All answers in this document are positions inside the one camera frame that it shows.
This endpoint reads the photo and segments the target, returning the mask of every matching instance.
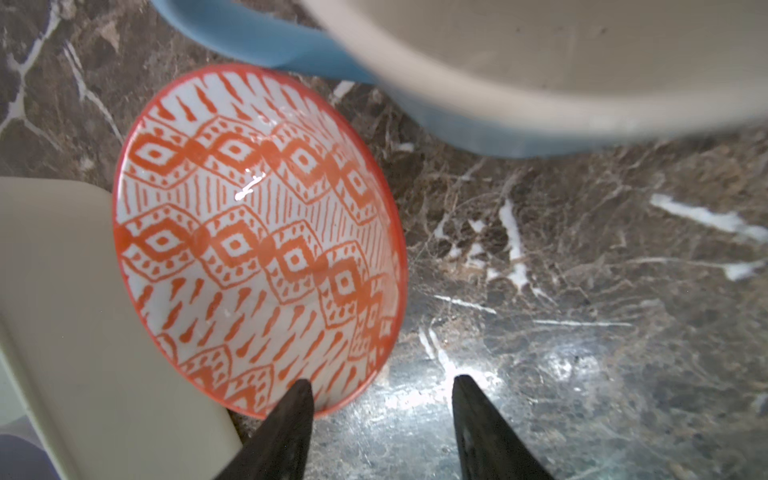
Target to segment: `blue mug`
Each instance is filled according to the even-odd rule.
[[[222,55],[277,70],[377,83],[407,114],[436,137],[481,155],[521,158],[565,154],[609,144],[708,131],[764,118],[768,114],[768,79],[758,74],[748,75],[749,71],[759,70],[754,67],[764,63],[765,55],[741,58],[733,55],[733,50],[749,50],[752,47],[750,43],[739,43],[722,35],[714,35],[713,40],[712,31],[723,30],[722,12],[689,15],[690,12],[682,8],[675,13],[679,18],[675,17],[660,27],[649,26],[641,14],[652,12],[654,8],[663,11],[665,0],[641,2],[637,12],[630,8],[626,15],[614,14],[616,18],[611,18],[607,27],[596,29],[589,26],[586,31],[579,31],[577,27],[569,30],[567,26],[539,28],[532,34],[534,36],[523,40],[515,37],[525,34],[525,31],[520,32],[521,27],[514,26],[516,18],[526,18],[526,15],[534,13],[539,17],[549,15],[542,13],[540,6],[537,7],[538,0],[480,2],[479,5],[490,8],[492,15],[478,13],[478,7],[472,5],[474,2],[464,2],[466,5],[459,3],[463,5],[459,8],[475,10],[459,12],[458,15],[474,16],[470,18],[471,22],[459,22],[457,28],[464,28],[466,23],[475,25],[478,30],[460,31],[455,35],[461,39],[461,46],[474,41],[478,42],[477,48],[481,48],[482,42],[490,42],[487,35],[499,38],[499,29],[503,35],[509,30],[509,42],[504,43],[504,48],[527,48],[533,43],[554,45],[552,48],[556,50],[562,44],[570,56],[576,55],[577,60],[582,54],[591,59],[590,68],[582,71],[594,70],[595,74],[603,75],[597,81],[604,82],[606,75],[611,77],[613,83],[606,85],[605,92],[592,88],[590,82],[594,79],[589,77],[583,79],[584,84],[579,86],[584,88],[586,85],[586,89],[579,91],[568,90],[568,85],[549,89],[538,85],[540,88],[533,88],[515,81],[504,82],[463,71],[398,38],[396,33],[392,33],[396,28],[382,26],[379,16],[363,11],[358,8],[359,3],[350,0],[304,0],[310,13],[333,38],[323,31],[284,22],[226,0],[152,1],[175,28]],[[564,1],[564,10],[553,13],[560,14],[553,16],[553,25],[557,25],[555,19],[562,18],[562,14],[571,8],[569,4]],[[388,2],[376,5],[377,8],[387,8],[379,5],[388,5]],[[407,5],[401,4],[397,8],[409,8]],[[418,27],[422,22],[424,28],[430,28],[429,22],[434,15],[429,13],[426,12],[423,19],[411,21],[411,24]],[[403,14],[413,20],[411,17],[418,15],[419,11]],[[725,27],[728,30],[726,33],[731,33],[733,29],[743,32],[748,28],[755,35],[765,38],[763,45],[768,45],[768,29],[749,20],[750,16],[749,12],[739,14],[737,21]],[[478,18],[486,19],[487,27],[479,24]],[[588,46],[575,50],[574,38],[581,38],[582,35],[588,38],[582,44]],[[622,50],[627,48],[627,42],[621,35],[635,35],[631,43],[631,53],[635,57],[626,59],[630,52]],[[669,48],[669,53],[660,53],[657,39],[675,35],[680,41],[687,42],[686,45],[698,45],[698,42],[702,47],[686,51],[684,61],[675,57],[679,54],[674,48]],[[721,47],[725,42],[730,50],[720,50],[728,55],[715,58],[705,70],[698,72],[698,84],[686,83],[691,65],[697,65],[696,55],[707,59],[713,57],[713,41],[719,42],[717,44]],[[650,60],[646,63],[640,61],[638,66],[637,56],[646,51],[653,53]],[[558,65],[564,58],[558,55],[540,55],[550,59],[547,60],[550,64],[543,67],[541,62],[524,65],[521,61],[520,68],[530,67],[530,71],[538,68],[550,73],[562,71],[565,74],[560,76],[565,78],[569,74],[565,69],[572,66]],[[653,64],[657,58],[659,65]],[[747,73],[744,78],[736,78],[733,74],[726,78],[720,74],[722,71]],[[631,85],[635,90],[629,87],[627,90],[618,89],[617,85],[620,87],[623,84]]]

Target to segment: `bowl rim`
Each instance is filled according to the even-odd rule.
[[[312,90],[311,88],[308,88],[301,82],[297,81],[295,78],[291,78],[286,74],[280,73],[278,71],[270,70],[268,68],[261,68],[257,67],[256,65],[249,65],[249,64],[243,64],[243,63],[236,63],[236,62],[228,62],[223,64],[212,64],[212,65],[206,65],[202,68],[196,68],[192,71],[189,71],[179,77],[176,77],[173,81],[163,86],[162,89],[160,89],[156,94],[152,96],[152,98],[145,104],[144,108],[141,109],[140,114],[136,117],[134,120],[134,123],[131,125],[131,129],[128,131],[128,133],[125,136],[125,140],[123,141],[123,147],[120,151],[120,157],[118,158],[117,165],[115,166],[114,171],[114,180],[113,180],[113,187],[112,187],[112,233],[113,233],[113,239],[114,235],[117,233],[117,230],[120,226],[118,223],[118,185],[120,185],[120,179],[122,178],[123,173],[123,167],[125,163],[125,158],[127,156],[127,150],[133,143],[134,139],[137,135],[137,130],[141,126],[141,122],[143,119],[149,114],[150,109],[158,102],[161,98],[165,97],[169,92],[173,91],[176,87],[183,84],[186,81],[189,81],[193,78],[199,78],[202,75],[208,74],[208,73],[222,73],[226,71],[234,71],[238,73],[254,73],[259,76],[266,75],[271,76],[275,78],[279,83],[294,88],[299,94],[301,94],[304,97],[308,97],[310,100],[314,101],[315,104],[318,106],[325,105],[327,107],[326,113],[328,113],[331,118],[336,122],[336,125],[339,127],[339,130],[346,134],[349,139],[352,141],[352,143],[355,145],[355,147],[358,149],[360,154],[362,155],[363,159],[366,162],[366,167],[369,169],[369,171],[372,173],[376,183],[378,184],[379,188],[382,190],[383,195],[381,196],[383,198],[385,207],[386,207],[386,213],[389,217],[390,222],[392,222],[392,226],[390,227],[390,230],[394,230],[394,237],[396,237],[395,244],[392,246],[394,250],[397,250],[398,254],[398,262],[400,265],[401,270],[401,276],[400,281],[398,282],[398,290],[400,292],[400,300],[399,305],[397,307],[397,311],[395,314],[394,319],[394,325],[392,326],[393,331],[396,333],[392,340],[388,342],[388,344],[385,345],[385,351],[386,354],[384,355],[384,362],[377,366],[376,369],[374,369],[371,373],[368,374],[368,376],[360,383],[360,385],[354,389],[351,393],[349,393],[347,396],[342,398],[340,401],[335,403],[334,405],[330,407],[326,407],[321,410],[316,410],[313,414],[313,418],[320,419],[322,417],[325,417],[327,415],[330,415],[331,413],[334,413],[348,404],[350,404],[354,399],[359,397],[369,386],[371,383],[373,383],[373,380],[376,379],[378,374],[381,372],[383,366],[386,364],[386,362],[389,360],[389,355],[392,354],[392,350],[395,348],[395,344],[397,343],[397,338],[399,336],[400,328],[402,327],[402,321],[404,320],[406,316],[406,304],[408,301],[408,257],[407,257],[407,249],[406,249],[406,237],[405,234],[402,231],[402,224],[400,222],[400,216],[397,209],[397,205],[395,204],[395,199],[392,196],[392,191],[389,189],[389,185],[386,182],[386,178],[384,177],[384,173],[381,170],[381,167],[376,163],[376,159],[373,158],[373,154],[371,153],[370,149],[366,146],[365,142],[362,141],[362,138],[357,134],[357,132],[352,128],[352,125],[349,124],[349,122],[331,105],[326,101],[323,97],[321,97],[317,92]],[[147,319],[145,316],[141,315],[141,310],[138,308],[137,300],[134,298],[133,294],[131,293],[131,288],[128,285],[128,278],[127,274],[124,272],[123,264],[120,261],[120,254],[117,250],[117,244],[115,244],[115,259],[118,261],[118,268],[120,269],[121,277],[123,284],[125,285],[126,293],[128,294],[128,298],[131,300],[131,305],[134,307],[134,310],[136,314],[139,317],[139,320],[141,321],[141,324],[144,326],[144,328],[147,330],[147,333],[149,333],[149,337],[152,338],[152,342],[157,347],[158,350],[163,354],[163,357],[168,361],[169,364],[171,364],[174,369],[184,377],[185,380],[187,380],[190,384],[194,385],[195,388],[200,390],[202,393],[204,393],[208,398],[212,399],[219,405],[222,405],[223,407],[232,410],[234,412],[240,413],[241,415],[246,415],[251,418],[264,420],[268,414],[254,414],[252,412],[247,412],[244,409],[229,405],[227,402],[225,402],[223,399],[218,399],[215,396],[213,396],[210,392],[208,392],[206,389],[204,389],[201,385],[198,383],[192,381],[189,379],[189,377],[181,371],[179,365],[177,362],[173,361],[172,358],[168,356],[168,354],[165,352],[163,347],[160,345],[160,343],[157,341],[157,338],[152,333],[152,331],[149,328],[149,325],[147,325]]]

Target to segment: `brown marble surface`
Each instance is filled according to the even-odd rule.
[[[152,95],[226,61],[144,0],[0,0],[0,35],[0,175],[107,190]],[[302,81],[380,162],[411,276],[388,366],[315,422],[307,478],[459,478],[449,386],[467,372],[560,480],[766,477],[768,127],[505,161],[371,86]]]

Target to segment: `bowl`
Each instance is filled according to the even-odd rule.
[[[113,204],[141,322],[228,409],[265,418],[306,378],[330,413],[386,362],[408,275],[395,202],[349,124],[298,81],[249,65],[178,78],[127,136]]]

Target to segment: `patterned bowl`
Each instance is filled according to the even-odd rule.
[[[248,65],[177,79],[136,120],[114,182],[125,285],[169,362],[263,418],[299,378],[316,415],[373,381],[406,305],[397,209],[319,95]]]

